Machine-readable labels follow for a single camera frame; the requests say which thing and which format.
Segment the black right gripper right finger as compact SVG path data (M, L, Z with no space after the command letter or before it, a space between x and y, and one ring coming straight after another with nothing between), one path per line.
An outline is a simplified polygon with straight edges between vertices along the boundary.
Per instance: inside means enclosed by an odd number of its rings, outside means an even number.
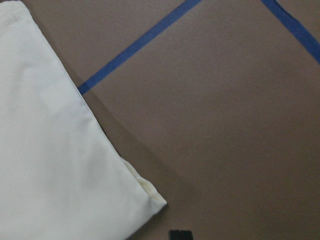
M193 240L193 233L190 230L181 231L181 240Z

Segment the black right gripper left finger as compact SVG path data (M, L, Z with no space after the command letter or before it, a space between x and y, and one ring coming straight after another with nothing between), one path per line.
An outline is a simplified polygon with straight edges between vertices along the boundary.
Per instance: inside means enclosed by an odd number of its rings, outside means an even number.
M182 239L181 230L174 229L169 231L169 240L181 240L181 239Z

